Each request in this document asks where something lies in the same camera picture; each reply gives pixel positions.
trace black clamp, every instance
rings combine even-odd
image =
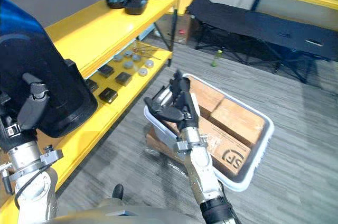
[[[20,130],[30,130],[35,128],[42,118],[50,97],[47,94],[48,88],[46,84],[42,83],[42,80],[30,73],[24,73],[22,78],[30,85],[31,89],[30,95],[20,109],[17,121]]]
[[[182,73],[177,71],[174,74],[174,79],[170,80],[170,91],[173,95],[172,106],[161,105],[161,103],[149,97],[144,98],[144,102],[154,117],[159,120],[176,123],[179,130],[186,127],[198,128],[199,118],[189,89],[189,79],[183,77]]]

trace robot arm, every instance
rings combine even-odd
[[[169,88],[163,88],[154,99],[146,97],[145,102],[154,117],[177,124],[180,136],[176,150],[185,154],[190,185],[206,223],[235,224],[232,207],[213,172],[206,137],[199,133],[198,106],[195,107],[189,89],[189,79],[177,71]]]

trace green bottle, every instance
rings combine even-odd
[[[213,60],[211,62],[211,66],[212,67],[216,67],[217,66],[216,59],[222,57],[222,53],[223,53],[223,51],[221,51],[221,50],[217,51],[216,55],[213,57]]]

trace black cable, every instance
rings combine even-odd
[[[30,185],[35,178],[37,178],[38,175],[42,174],[46,169],[48,169],[53,163],[41,168],[37,174],[33,175],[32,178],[30,178],[20,189],[19,191],[17,192],[17,194],[15,195],[15,198],[14,198],[14,202],[15,202],[15,206],[18,208],[18,210],[20,210],[20,206],[19,206],[19,203],[18,203],[18,198],[20,197],[20,195],[22,194],[22,192],[28,187],[28,185]]]
[[[224,199],[226,200],[226,203],[229,204],[230,207],[231,207],[231,213],[232,213],[232,215],[233,215],[233,218],[234,218],[236,224],[242,224],[242,222],[238,219],[237,214],[236,214],[236,212],[234,211],[234,209],[233,209],[233,207],[232,207],[232,204],[230,204],[229,200],[227,199],[227,196],[226,196],[226,193],[225,193],[225,190],[224,190],[224,185],[223,185],[223,183],[222,183],[221,181],[218,181],[218,183],[220,184],[220,187],[221,187],[221,189],[222,189],[223,196],[224,196]]]

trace black knob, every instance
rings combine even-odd
[[[49,153],[49,152],[51,152],[51,151],[53,151],[54,149],[53,149],[53,145],[48,145],[48,146],[46,146],[45,148],[44,148],[44,151],[46,152],[46,153]]]

